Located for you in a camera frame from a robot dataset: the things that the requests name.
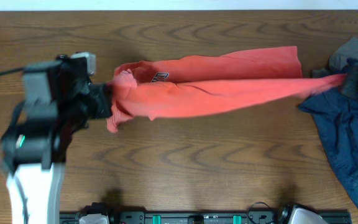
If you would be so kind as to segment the red soccer t-shirt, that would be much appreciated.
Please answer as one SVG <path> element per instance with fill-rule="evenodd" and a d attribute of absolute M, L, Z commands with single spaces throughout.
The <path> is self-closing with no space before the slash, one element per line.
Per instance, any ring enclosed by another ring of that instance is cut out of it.
<path fill-rule="evenodd" d="M 113 97 L 107 129 L 115 133 L 136 116 L 190 118 L 307 97 L 339 86 L 344 78 L 343 73 L 304 78 L 295 46 L 125 63 L 108 83 Z"/>

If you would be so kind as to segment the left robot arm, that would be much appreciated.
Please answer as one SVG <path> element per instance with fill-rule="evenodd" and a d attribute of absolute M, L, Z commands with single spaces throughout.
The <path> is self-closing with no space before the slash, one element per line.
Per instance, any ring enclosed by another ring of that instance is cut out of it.
<path fill-rule="evenodd" d="M 23 69 L 25 100 L 1 138 L 13 223 L 58 223 L 72 135 L 112 115 L 112 92 L 94 84 L 92 55 L 61 57 Z"/>

